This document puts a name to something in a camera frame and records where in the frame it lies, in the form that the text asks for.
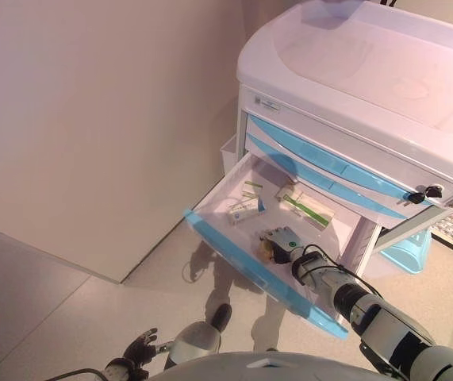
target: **gray floor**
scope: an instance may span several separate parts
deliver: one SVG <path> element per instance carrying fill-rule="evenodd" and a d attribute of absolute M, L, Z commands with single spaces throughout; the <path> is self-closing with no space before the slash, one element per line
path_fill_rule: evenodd
<path fill-rule="evenodd" d="M 427 268 L 404 275 L 374 258 L 370 280 L 396 306 L 453 348 L 453 252 L 433 243 Z M 374 279 L 374 273 L 381 272 Z M 0 380 L 46 379 L 75 368 L 103 368 L 139 333 L 171 340 L 230 301 L 222 351 L 279 350 L 370 368 L 359 340 L 335 339 L 255 289 L 181 224 L 123 285 L 85 275 L 0 240 Z M 163 357 L 148 365 L 154 374 Z"/>

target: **robotic arm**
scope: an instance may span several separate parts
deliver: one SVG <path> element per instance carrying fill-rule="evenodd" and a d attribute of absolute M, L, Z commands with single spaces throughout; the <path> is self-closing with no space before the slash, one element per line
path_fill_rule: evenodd
<path fill-rule="evenodd" d="M 360 336 L 360 351 L 383 375 L 411 381 L 452 381 L 453 350 L 390 305 L 368 283 L 333 261 L 319 246 L 300 245 L 290 228 L 265 232 L 263 256 L 291 263 L 294 278 L 328 302 Z"/>

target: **blue drawer handle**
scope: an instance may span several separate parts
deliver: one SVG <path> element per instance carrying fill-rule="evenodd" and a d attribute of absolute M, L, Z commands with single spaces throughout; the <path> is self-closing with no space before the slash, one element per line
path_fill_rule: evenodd
<path fill-rule="evenodd" d="M 259 261 L 215 230 L 214 227 L 195 212 L 186 210 L 184 217 L 193 229 L 236 270 L 247 277 L 255 275 L 253 281 L 258 286 L 264 288 L 265 291 L 272 294 L 280 302 L 285 303 L 296 314 L 335 337 L 346 338 L 347 330 L 341 324 L 267 270 Z"/>
<path fill-rule="evenodd" d="M 360 185 L 367 189 L 377 191 L 381 194 L 386 194 L 399 199 L 406 199 L 409 192 L 405 189 L 382 179 L 381 177 L 366 171 L 365 169 L 348 162 L 333 153 L 330 153 L 323 148 L 320 148 L 308 141 L 302 140 L 295 135 L 259 119 L 253 115 L 249 115 L 251 120 L 262 129 L 269 137 L 277 141 L 284 148 L 287 148 L 292 153 L 300 156 L 302 159 L 309 161 L 317 167 L 328 171 L 334 175 L 338 175 L 347 181 Z"/>
<path fill-rule="evenodd" d="M 320 172 L 314 171 L 304 164 L 283 155 L 281 152 L 273 149 L 270 145 L 263 143 L 260 139 L 255 138 L 250 133 L 247 135 L 259 149 L 265 152 L 275 163 L 286 169 L 289 173 L 309 181 L 328 193 L 334 194 L 335 196 L 341 197 L 344 200 L 362 206 L 366 209 L 373 210 L 387 216 L 406 219 L 406 216 L 394 212 L 382 204 L 377 203 L 376 201 L 371 200 L 370 198 L 367 198 L 348 187 L 345 187 L 343 184 L 336 183 L 335 181 L 322 175 Z"/>

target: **drawer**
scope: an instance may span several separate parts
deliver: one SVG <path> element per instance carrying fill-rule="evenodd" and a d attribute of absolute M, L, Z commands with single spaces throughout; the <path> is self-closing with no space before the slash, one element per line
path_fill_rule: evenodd
<path fill-rule="evenodd" d="M 410 190 L 252 115 L 245 146 L 294 179 L 387 228 L 430 206 L 427 200 L 407 202 Z"/>
<path fill-rule="evenodd" d="M 185 218 L 236 270 L 290 311 L 336 337 L 345 337 L 347 330 L 336 320 L 337 316 L 328 310 L 325 301 L 318 300 L 309 288 L 293 278 L 290 264 L 265 264 L 258 259 L 255 253 L 259 237 L 265 230 L 289 226 L 301 238 L 302 244 L 318 244 L 339 263 L 361 273 L 380 227 L 306 187 L 306 194 L 334 210 L 333 219 L 325 229 L 315 228 L 294 212 L 279 207 L 275 195 L 289 180 L 284 171 L 248 153 L 194 210 L 185 212 Z M 244 181 L 263 186 L 260 198 L 266 211 L 231 225 L 228 208 L 241 201 Z"/>
<path fill-rule="evenodd" d="M 335 125 L 247 87 L 240 88 L 239 102 L 240 108 L 248 114 L 333 153 L 404 190 L 415 192 L 430 185 L 440 185 L 443 188 L 443 197 L 430 198 L 428 201 L 433 205 L 444 208 L 453 200 L 453 180 L 435 171 L 431 164 L 422 164 L 416 159 L 398 154 L 390 146 L 381 146 L 370 141 L 367 136 L 352 133 L 347 126 L 355 121 L 344 120 L 344 125 Z M 277 110 L 267 108 L 267 102 L 271 102 Z"/>

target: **blue plastic basket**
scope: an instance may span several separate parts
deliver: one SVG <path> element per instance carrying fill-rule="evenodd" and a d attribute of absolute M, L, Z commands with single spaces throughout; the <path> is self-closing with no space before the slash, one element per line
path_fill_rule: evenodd
<path fill-rule="evenodd" d="M 404 271 L 410 274 L 418 274 L 424 270 L 431 239 L 431 230 L 422 230 L 382 250 L 380 253 Z"/>

